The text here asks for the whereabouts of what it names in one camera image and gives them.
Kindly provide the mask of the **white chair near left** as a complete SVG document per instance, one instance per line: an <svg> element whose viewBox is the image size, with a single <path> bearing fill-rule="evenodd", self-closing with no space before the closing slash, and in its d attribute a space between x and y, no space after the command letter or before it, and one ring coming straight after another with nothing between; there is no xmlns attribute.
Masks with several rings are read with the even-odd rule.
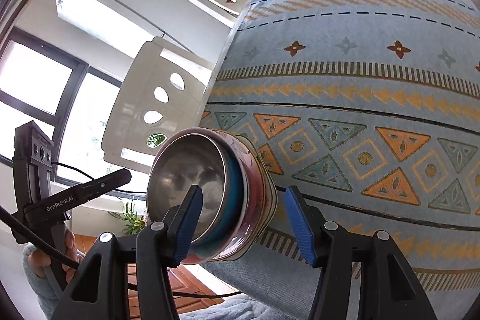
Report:
<svg viewBox="0 0 480 320"><path fill-rule="evenodd" d="M177 132L194 127L214 64L156 37L128 69L103 133L107 163L149 173Z"/></svg>

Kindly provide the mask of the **green potted plant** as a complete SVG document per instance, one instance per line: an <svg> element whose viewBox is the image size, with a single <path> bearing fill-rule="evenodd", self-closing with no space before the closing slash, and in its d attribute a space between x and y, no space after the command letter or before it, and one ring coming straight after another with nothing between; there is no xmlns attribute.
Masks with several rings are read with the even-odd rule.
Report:
<svg viewBox="0 0 480 320"><path fill-rule="evenodd" d="M138 234L147 225L146 216L137 213L134 201L124 203L120 212L108 211L108 214L124 223L122 233L125 235Z"/></svg>

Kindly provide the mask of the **blue steel bowl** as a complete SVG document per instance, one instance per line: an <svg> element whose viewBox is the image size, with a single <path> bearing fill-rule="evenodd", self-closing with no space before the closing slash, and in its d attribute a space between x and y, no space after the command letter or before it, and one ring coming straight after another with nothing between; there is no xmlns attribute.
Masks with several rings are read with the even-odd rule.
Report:
<svg viewBox="0 0 480 320"><path fill-rule="evenodd" d="M160 149L146 190L147 215L157 222L181 204L192 186L202 191L199 215L186 263L213 259L228 245L244 203L242 172L233 153L213 132L189 128Z"/></svg>

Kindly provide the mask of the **white refrigerator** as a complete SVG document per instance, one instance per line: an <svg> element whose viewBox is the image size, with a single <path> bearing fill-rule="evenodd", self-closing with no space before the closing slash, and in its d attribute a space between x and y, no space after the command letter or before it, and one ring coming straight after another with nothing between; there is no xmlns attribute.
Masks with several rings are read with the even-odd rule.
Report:
<svg viewBox="0 0 480 320"><path fill-rule="evenodd" d="M216 62L230 28L188 0L56 0L62 20L134 58L144 42L166 36Z"/></svg>

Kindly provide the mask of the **patterned blue table mat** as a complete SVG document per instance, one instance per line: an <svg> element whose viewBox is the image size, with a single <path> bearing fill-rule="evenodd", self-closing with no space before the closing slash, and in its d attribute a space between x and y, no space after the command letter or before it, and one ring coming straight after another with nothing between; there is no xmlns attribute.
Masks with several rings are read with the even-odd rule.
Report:
<svg viewBox="0 0 480 320"><path fill-rule="evenodd" d="M461 0L250 0L200 126L279 189L389 232L439 319L479 295L479 12Z"/></svg>

